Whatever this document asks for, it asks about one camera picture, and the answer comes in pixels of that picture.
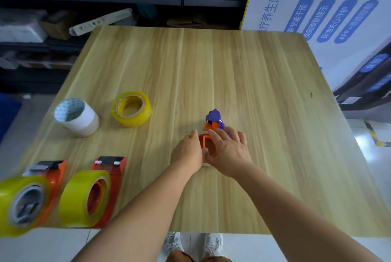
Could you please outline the person's right hand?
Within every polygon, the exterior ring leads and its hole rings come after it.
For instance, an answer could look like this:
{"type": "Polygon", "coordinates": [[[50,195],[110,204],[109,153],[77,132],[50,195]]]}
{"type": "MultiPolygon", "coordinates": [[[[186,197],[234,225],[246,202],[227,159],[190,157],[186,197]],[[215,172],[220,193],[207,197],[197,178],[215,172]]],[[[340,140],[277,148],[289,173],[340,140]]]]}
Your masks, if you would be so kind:
{"type": "Polygon", "coordinates": [[[221,139],[215,131],[209,131],[216,146],[219,145],[214,164],[209,165],[215,167],[223,175],[237,179],[239,174],[253,169],[255,165],[248,148],[247,150],[242,149],[239,139],[239,132],[241,131],[237,131],[230,126],[226,126],[225,129],[229,133],[230,139],[221,139]]]}

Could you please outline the person's left hand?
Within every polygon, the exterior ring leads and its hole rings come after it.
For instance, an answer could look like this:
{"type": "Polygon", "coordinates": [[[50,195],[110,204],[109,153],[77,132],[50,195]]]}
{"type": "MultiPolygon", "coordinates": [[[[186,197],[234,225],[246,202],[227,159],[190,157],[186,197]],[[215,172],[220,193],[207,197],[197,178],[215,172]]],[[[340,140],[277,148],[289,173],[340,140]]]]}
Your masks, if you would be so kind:
{"type": "Polygon", "coordinates": [[[170,164],[179,166],[183,168],[187,174],[193,175],[202,167],[202,164],[192,164],[192,162],[189,161],[188,137],[189,135],[186,135],[173,149],[170,157],[170,164]]]}

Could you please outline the orange tape dispenser purple handle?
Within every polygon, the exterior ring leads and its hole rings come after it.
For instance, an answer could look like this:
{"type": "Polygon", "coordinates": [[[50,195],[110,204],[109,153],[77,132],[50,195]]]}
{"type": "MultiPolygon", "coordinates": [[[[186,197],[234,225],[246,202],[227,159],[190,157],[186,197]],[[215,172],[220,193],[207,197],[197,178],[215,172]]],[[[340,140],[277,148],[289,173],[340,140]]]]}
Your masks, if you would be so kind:
{"type": "Polygon", "coordinates": [[[209,155],[212,158],[215,158],[218,155],[219,145],[216,146],[215,141],[212,136],[210,136],[209,131],[216,131],[221,129],[222,131],[226,131],[226,125],[222,121],[221,113],[216,108],[209,111],[209,113],[205,117],[205,124],[203,127],[203,131],[198,133],[198,140],[201,149],[207,149],[209,155]]]}

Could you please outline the person's right forearm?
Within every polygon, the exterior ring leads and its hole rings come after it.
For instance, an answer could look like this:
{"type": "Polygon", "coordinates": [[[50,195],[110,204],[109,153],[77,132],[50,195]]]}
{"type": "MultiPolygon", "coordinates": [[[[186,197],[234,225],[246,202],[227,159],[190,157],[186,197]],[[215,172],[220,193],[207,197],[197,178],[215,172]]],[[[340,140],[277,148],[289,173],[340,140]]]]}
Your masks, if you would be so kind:
{"type": "Polygon", "coordinates": [[[253,163],[240,161],[233,178],[250,197],[288,262],[384,262],[253,163]]]}

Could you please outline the person's left forearm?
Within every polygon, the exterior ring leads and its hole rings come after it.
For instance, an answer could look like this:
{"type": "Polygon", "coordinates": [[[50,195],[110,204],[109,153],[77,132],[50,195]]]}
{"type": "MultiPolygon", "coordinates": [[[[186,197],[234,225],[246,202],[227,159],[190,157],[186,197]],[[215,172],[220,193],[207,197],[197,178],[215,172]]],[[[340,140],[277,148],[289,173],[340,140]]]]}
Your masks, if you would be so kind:
{"type": "Polygon", "coordinates": [[[170,164],[71,262],[156,262],[182,192],[202,161],[170,164]]]}

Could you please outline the yellow tape roll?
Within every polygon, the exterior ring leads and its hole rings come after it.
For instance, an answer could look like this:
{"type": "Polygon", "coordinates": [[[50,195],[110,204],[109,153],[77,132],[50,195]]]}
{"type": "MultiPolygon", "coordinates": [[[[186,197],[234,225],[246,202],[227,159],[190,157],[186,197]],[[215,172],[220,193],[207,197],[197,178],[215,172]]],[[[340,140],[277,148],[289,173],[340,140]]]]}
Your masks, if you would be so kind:
{"type": "Polygon", "coordinates": [[[37,227],[47,208],[50,184],[44,176],[20,176],[0,182],[0,238],[37,227]]]}
{"type": "Polygon", "coordinates": [[[152,114],[152,107],[144,93],[128,91],[112,102],[111,114],[122,126],[137,127],[147,122],[152,114]]]}
{"type": "Polygon", "coordinates": [[[105,170],[76,173],[67,183],[59,202],[64,227],[95,226],[103,217],[110,195],[111,179],[105,170]]]}

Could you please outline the person's right white shoe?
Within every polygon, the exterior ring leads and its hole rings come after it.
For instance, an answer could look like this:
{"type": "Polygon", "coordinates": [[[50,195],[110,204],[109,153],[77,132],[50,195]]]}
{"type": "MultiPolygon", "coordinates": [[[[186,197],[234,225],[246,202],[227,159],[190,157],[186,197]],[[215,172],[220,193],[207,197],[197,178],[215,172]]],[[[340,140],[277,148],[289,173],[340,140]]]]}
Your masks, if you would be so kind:
{"type": "Polygon", "coordinates": [[[223,234],[206,233],[202,258],[222,257],[223,234]]]}

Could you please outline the person's white shoe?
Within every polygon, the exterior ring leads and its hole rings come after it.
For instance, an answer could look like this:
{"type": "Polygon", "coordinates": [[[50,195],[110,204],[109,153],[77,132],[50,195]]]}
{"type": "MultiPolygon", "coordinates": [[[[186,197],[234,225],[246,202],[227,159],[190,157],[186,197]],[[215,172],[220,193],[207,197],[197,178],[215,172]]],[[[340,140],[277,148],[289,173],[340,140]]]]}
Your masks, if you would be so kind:
{"type": "Polygon", "coordinates": [[[222,257],[223,234],[206,233],[202,258],[222,257]]]}
{"type": "Polygon", "coordinates": [[[164,241],[164,248],[169,254],[174,251],[183,252],[184,248],[181,240],[181,233],[177,231],[169,231],[164,241]]]}

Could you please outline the person's left white shoe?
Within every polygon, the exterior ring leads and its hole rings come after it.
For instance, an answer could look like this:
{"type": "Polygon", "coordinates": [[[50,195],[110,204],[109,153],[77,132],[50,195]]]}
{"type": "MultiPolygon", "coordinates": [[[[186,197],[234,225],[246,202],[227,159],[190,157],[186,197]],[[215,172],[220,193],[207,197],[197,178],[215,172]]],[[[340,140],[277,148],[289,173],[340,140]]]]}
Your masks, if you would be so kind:
{"type": "Polygon", "coordinates": [[[177,231],[169,231],[164,241],[164,248],[169,254],[174,251],[183,252],[184,248],[181,240],[181,233],[177,231]]]}

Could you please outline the flat brown cardboard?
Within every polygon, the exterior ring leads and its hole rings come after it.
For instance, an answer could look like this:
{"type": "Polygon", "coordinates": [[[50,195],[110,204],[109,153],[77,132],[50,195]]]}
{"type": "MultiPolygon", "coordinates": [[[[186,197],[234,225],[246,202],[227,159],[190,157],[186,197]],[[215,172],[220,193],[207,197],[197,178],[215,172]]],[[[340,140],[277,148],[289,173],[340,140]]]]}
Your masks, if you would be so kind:
{"type": "Polygon", "coordinates": [[[169,18],[167,27],[184,29],[215,29],[215,30],[239,30],[238,24],[209,22],[202,16],[182,16],[169,18]]]}

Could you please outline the white tape roll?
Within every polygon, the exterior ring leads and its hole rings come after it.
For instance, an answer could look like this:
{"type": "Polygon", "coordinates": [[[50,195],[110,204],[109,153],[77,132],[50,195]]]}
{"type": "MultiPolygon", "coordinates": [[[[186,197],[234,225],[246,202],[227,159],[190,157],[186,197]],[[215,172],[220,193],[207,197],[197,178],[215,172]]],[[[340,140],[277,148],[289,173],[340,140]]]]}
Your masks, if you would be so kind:
{"type": "Polygon", "coordinates": [[[61,101],[54,109],[55,121],[76,137],[94,134],[100,125],[100,117],[81,98],[72,97],[61,101]]]}

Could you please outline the black box with blue labels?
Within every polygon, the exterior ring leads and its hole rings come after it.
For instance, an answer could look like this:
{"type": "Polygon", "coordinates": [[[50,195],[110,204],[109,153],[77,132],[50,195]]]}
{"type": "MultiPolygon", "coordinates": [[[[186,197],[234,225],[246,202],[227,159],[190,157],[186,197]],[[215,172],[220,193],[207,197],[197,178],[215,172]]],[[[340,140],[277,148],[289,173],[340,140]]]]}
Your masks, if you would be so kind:
{"type": "Polygon", "coordinates": [[[369,110],[391,104],[391,55],[380,54],[362,67],[346,84],[343,90],[334,92],[341,111],[369,110]]]}

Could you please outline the long white box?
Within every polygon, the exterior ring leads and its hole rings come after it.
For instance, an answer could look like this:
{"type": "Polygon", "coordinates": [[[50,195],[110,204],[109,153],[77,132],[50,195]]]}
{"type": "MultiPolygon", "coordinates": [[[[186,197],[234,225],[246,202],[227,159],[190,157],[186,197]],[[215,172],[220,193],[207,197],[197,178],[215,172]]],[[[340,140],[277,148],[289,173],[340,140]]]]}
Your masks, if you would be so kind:
{"type": "Polygon", "coordinates": [[[133,9],[125,8],[120,11],[106,14],[93,20],[80,23],[68,29],[70,35],[81,36],[92,32],[95,27],[107,26],[117,23],[126,23],[129,26],[135,26],[136,21],[133,17],[133,9]]]}

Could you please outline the small brown cardboard box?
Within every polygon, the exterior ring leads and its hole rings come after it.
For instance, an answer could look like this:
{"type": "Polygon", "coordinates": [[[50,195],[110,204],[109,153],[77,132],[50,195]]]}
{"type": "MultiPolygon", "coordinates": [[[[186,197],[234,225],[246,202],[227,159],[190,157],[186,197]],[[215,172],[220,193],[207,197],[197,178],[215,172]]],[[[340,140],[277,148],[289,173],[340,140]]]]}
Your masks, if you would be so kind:
{"type": "Polygon", "coordinates": [[[51,38],[68,40],[72,37],[69,28],[74,25],[76,18],[77,13],[74,11],[59,10],[45,16],[39,24],[51,38]]]}

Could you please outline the blue bin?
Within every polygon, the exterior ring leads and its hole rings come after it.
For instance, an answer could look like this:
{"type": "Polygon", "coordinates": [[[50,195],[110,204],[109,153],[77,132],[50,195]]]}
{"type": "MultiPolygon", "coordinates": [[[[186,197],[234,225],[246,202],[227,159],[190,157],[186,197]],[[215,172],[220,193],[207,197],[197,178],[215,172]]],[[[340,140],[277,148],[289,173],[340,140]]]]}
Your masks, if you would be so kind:
{"type": "Polygon", "coordinates": [[[22,107],[22,103],[0,92],[0,144],[22,107]]]}

